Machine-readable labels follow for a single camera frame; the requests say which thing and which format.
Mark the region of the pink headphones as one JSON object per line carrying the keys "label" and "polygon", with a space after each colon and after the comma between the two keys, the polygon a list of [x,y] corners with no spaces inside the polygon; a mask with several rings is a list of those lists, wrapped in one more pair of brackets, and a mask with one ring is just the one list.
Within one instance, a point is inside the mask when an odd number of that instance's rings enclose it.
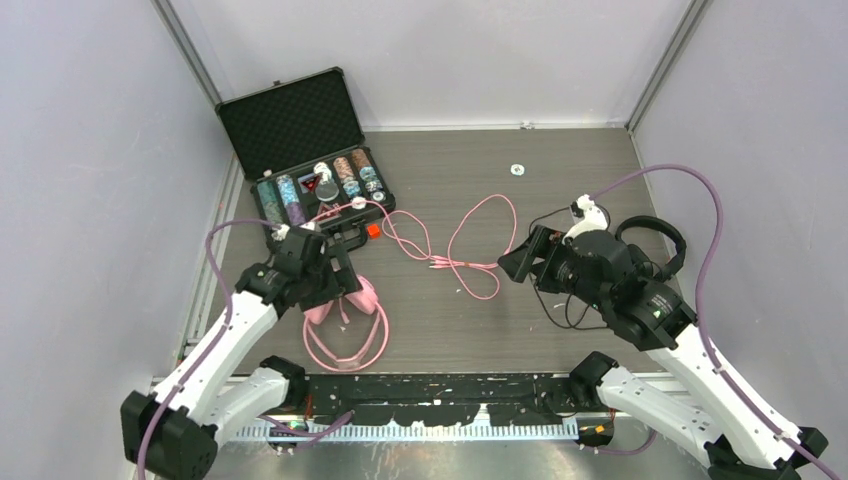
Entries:
{"label": "pink headphones", "polygon": [[[391,325],[377,290],[365,276],[358,275],[357,279],[361,285],[359,290],[304,313],[302,341],[306,352],[316,365],[330,373],[348,374],[363,371],[380,360],[388,347]],[[346,311],[347,306],[368,315],[372,322],[368,335],[358,350],[344,357],[339,356],[322,340],[316,328],[336,310],[340,318],[339,329],[345,332],[351,323],[351,317]]]}

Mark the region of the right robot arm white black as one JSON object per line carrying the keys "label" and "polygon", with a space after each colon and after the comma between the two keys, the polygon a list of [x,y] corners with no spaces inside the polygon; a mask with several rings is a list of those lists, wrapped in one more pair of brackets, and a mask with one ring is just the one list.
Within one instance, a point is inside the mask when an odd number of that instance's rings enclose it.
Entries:
{"label": "right robot arm white black", "polygon": [[691,395],[683,403],[594,352],[569,376],[584,410],[625,412],[673,441],[713,479],[795,479],[827,448],[823,433],[771,408],[701,336],[696,312],[667,284],[672,265],[654,272],[619,233],[560,232],[543,226],[500,257],[514,282],[532,277],[546,293],[574,296],[619,338],[662,365]]}

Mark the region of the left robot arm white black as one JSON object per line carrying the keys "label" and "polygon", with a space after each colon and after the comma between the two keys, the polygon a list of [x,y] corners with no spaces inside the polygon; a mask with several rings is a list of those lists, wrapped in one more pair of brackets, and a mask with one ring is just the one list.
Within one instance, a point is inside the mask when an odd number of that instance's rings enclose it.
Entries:
{"label": "left robot arm white black", "polygon": [[261,414],[298,412],[309,393],[302,366],[264,359],[224,386],[246,354],[290,309],[307,311],[361,290],[347,249],[313,225],[286,227],[268,263],[243,271],[223,313],[189,355],[149,393],[120,407],[124,454],[140,479],[203,479],[221,446]]}

